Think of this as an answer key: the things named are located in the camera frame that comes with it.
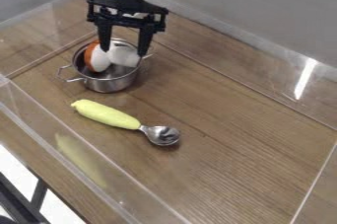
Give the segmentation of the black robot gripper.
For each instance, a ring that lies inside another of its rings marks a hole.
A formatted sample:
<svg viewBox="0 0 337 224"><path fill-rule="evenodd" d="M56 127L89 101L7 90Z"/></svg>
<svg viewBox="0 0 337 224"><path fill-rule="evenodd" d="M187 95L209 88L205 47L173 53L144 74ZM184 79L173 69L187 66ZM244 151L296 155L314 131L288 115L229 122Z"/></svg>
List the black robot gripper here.
<svg viewBox="0 0 337 224"><path fill-rule="evenodd" d="M169 10L145 0L87 0L87 4L87 21L97 28L101 50L109 50L113 26L136 28L140 29L139 55L145 56L155 32L167 28Z"/></svg>

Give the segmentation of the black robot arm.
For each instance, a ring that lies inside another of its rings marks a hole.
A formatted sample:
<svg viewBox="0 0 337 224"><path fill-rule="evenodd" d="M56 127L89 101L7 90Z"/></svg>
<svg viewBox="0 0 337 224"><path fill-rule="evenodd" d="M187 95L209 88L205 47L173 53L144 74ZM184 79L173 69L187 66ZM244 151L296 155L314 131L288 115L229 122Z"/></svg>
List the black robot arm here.
<svg viewBox="0 0 337 224"><path fill-rule="evenodd" d="M145 56L153 35L167 29L169 10L145 0L87 0L87 21L97 27L100 48L109 50L115 26L139 29L140 56Z"/></svg>

